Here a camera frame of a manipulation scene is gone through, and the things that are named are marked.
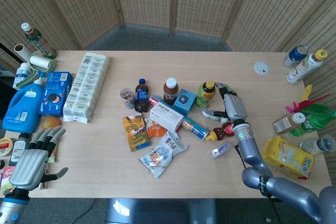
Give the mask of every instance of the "blue can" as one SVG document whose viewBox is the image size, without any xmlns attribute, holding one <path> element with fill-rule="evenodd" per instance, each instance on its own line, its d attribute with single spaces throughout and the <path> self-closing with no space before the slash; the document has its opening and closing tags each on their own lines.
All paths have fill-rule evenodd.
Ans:
<svg viewBox="0 0 336 224">
<path fill-rule="evenodd" d="M 284 59 L 286 67 L 296 67 L 300 61 L 308 54 L 308 47 L 306 45 L 300 45 L 295 47 Z"/>
</svg>

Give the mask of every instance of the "yellow snack bag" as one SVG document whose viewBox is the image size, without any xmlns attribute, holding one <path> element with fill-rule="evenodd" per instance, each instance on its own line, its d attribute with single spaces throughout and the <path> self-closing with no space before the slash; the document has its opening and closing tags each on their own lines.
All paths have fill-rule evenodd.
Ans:
<svg viewBox="0 0 336 224">
<path fill-rule="evenodd" d="M 315 160 L 313 155 L 288 143 L 280 136 L 268 140 L 262 156 L 267 162 L 303 180 L 309 178 Z"/>
</svg>

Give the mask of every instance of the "blue small box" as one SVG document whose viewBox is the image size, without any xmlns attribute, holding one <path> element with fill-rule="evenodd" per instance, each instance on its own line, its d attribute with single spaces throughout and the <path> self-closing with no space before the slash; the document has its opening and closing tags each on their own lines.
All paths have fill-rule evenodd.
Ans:
<svg viewBox="0 0 336 224">
<path fill-rule="evenodd" d="M 41 115 L 63 116 L 63 106 L 72 85 L 69 72 L 50 72 L 43 91 L 40 109 Z"/>
<path fill-rule="evenodd" d="M 173 108 L 184 115 L 188 115 L 190 108 L 195 101 L 196 95 L 185 89 L 182 89 L 176 98 Z"/>
</svg>

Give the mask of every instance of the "white snack bag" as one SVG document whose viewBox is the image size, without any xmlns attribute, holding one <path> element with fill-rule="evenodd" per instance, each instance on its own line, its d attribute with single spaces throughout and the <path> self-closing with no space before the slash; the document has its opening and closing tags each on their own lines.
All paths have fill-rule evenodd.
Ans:
<svg viewBox="0 0 336 224">
<path fill-rule="evenodd" d="M 139 161 L 149 170 L 155 178 L 159 178 L 169 166 L 172 158 L 187 149 L 187 144 L 181 144 L 179 135 L 167 131 L 155 148 L 151 149 Z"/>
</svg>

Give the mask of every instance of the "plastic cup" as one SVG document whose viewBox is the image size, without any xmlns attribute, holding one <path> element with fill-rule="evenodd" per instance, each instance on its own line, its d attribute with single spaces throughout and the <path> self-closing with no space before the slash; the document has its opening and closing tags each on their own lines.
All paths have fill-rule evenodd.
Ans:
<svg viewBox="0 0 336 224">
<path fill-rule="evenodd" d="M 123 89 L 120 91 L 121 101 L 124 103 L 125 107 L 129 110 L 134 109 L 134 93 L 131 89 Z"/>
</svg>

